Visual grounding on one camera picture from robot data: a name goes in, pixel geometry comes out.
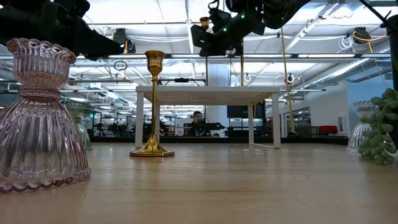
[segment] gold pole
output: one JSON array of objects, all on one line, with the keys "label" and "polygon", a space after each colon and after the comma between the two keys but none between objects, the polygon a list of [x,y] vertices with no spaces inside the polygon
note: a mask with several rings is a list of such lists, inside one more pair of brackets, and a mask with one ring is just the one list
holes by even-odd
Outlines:
[{"label": "gold pole", "polygon": [[244,52],[244,50],[243,50],[243,39],[242,39],[242,54],[241,54],[241,86],[244,85],[244,77],[243,77],[243,63],[244,63],[244,61],[243,61],[243,52]]},{"label": "gold pole", "polygon": [[292,99],[290,97],[289,84],[287,83],[287,67],[286,67],[286,52],[285,52],[285,39],[284,39],[284,29],[280,28],[280,33],[282,34],[282,51],[284,53],[284,67],[285,67],[285,84],[287,92],[287,101],[289,102],[289,112],[290,112],[290,130],[294,131],[294,120],[293,120],[293,109],[292,109]]},{"label": "gold pole", "polygon": [[158,74],[163,69],[163,58],[165,57],[164,52],[158,50],[149,50],[145,52],[148,58],[148,71],[152,74],[152,130],[148,137],[147,144],[135,151],[130,152],[130,156],[137,157],[164,157],[164,156],[174,156],[173,151],[168,151],[164,149],[157,140],[156,136],[156,86],[158,79]]}]

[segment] brass candlestick base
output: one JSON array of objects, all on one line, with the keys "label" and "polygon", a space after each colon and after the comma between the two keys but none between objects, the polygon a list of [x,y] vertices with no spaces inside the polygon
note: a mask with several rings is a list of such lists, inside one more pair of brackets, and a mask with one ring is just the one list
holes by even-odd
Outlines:
[{"label": "brass candlestick base", "polygon": [[147,144],[140,149],[130,152],[130,156],[165,157],[165,156],[174,156],[174,152],[164,149],[157,141],[156,135],[150,134]]}]

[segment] clear glass vase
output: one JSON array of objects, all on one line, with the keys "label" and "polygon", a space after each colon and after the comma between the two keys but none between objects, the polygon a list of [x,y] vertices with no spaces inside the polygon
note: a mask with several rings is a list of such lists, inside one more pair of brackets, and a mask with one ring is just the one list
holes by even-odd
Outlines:
[{"label": "clear glass vase", "polygon": [[[354,106],[356,108],[356,115],[359,117],[362,116],[370,116],[373,112],[377,110],[377,106],[373,105],[370,101],[358,101],[354,102]],[[364,131],[371,131],[372,127],[369,124],[359,122],[348,141],[347,150],[350,152],[356,152],[359,149],[362,141],[365,140],[365,137],[362,135]]]},{"label": "clear glass vase", "polygon": [[0,114],[0,192],[37,190],[91,174],[78,128],[58,102],[76,60],[68,49],[34,39],[7,43],[21,98]]},{"label": "clear glass vase", "polygon": [[77,129],[79,130],[79,135],[83,141],[83,147],[85,150],[92,150],[90,137],[86,128],[80,122],[83,113],[85,112],[86,106],[78,103],[66,103],[68,111],[72,115],[76,122]]}]

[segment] desk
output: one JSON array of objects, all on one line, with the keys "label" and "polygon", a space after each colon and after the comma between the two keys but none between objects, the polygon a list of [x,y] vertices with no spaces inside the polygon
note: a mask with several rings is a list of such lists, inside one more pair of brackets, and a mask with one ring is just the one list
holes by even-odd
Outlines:
[{"label": "desk", "polygon": [[[137,86],[136,148],[142,147],[144,98],[152,102],[152,87]],[[280,148],[279,87],[277,86],[158,86],[156,94],[156,135],[159,138],[161,105],[248,106],[249,144],[254,144],[253,105],[272,98],[274,145]]]}]

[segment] yellow cable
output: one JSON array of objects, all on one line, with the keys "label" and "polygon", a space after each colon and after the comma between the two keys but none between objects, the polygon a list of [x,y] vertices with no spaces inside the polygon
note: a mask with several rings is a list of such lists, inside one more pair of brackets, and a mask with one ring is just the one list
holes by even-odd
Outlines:
[{"label": "yellow cable", "polygon": [[286,52],[285,52],[285,39],[284,39],[284,30],[281,27],[280,33],[282,34],[282,52],[284,54],[284,67],[285,67],[285,84],[286,84],[286,92],[287,92],[287,101],[289,102],[289,112],[290,112],[290,130],[294,131],[294,120],[293,120],[293,109],[292,109],[292,99],[290,97],[289,84],[287,83],[287,66],[286,66]]},{"label": "yellow cable", "polygon": [[362,41],[375,41],[375,40],[380,40],[381,38],[386,37],[386,35],[387,35],[387,34],[384,34],[384,35],[382,35],[381,37],[378,37],[378,38],[375,38],[375,39],[363,39],[363,38],[360,38],[360,37],[355,36],[356,33],[357,33],[356,31],[353,32],[353,37],[355,37],[355,39],[362,40]]},{"label": "yellow cable", "polygon": [[127,40],[124,43],[124,53],[127,54]]},{"label": "yellow cable", "polygon": [[[371,45],[371,42],[370,42],[370,41],[368,41],[368,45],[369,45],[369,49],[370,49],[371,53],[373,54],[373,49],[372,49],[372,45]],[[378,70],[379,73],[380,73],[379,65],[377,64],[376,59],[374,58],[373,61],[374,61],[374,63],[376,64],[377,70]],[[383,81],[384,86],[387,88],[387,84],[386,84],[386,81],[384,81],[383,76],[382,76],[381,74],[380,74],[379,76],[380,76],[381,80]]]}]

